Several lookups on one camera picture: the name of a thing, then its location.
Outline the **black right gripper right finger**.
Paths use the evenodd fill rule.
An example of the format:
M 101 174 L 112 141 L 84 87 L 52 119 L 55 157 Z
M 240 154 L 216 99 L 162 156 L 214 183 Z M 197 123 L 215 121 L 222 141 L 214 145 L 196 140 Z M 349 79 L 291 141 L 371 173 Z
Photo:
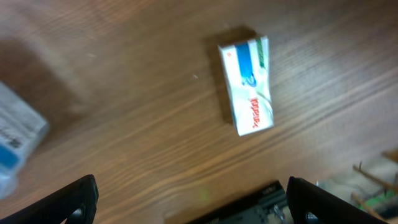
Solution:
M 303 178 L 289 178 L 286 199 L 294 223 L 308 223 L 309 213 L 322 223 L 383 223 Z

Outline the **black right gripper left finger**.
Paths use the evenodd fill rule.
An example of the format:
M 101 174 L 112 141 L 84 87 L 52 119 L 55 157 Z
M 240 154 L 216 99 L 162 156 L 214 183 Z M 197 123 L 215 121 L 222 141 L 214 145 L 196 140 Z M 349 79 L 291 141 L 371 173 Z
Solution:
M 1 223 L 92 224 L 98 199 L 99 193 L 95 177 L 89 174 L 1 219 Z

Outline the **white blue medicine box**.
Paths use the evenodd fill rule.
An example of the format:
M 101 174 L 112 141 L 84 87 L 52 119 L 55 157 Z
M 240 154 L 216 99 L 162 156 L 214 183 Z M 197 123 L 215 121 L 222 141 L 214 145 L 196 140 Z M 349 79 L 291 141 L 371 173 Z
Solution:
M 17 175 L 49 131 L 48 121 L 1 83 L 1 198 L 15 191 Z

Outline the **white red ointment box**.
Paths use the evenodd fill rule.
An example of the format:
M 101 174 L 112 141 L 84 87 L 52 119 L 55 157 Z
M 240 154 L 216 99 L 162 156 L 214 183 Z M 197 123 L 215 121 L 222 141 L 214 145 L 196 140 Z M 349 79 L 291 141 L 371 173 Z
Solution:
M 268 36 L 219 46 L 218 50 L 238 135 L 273 127 Z

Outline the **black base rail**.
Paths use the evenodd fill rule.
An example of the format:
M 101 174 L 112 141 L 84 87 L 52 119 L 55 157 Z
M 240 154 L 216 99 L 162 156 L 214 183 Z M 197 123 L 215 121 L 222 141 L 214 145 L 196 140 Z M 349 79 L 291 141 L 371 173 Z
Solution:
M 188 224 L 293 223 L 283 186 L 278 180 Z

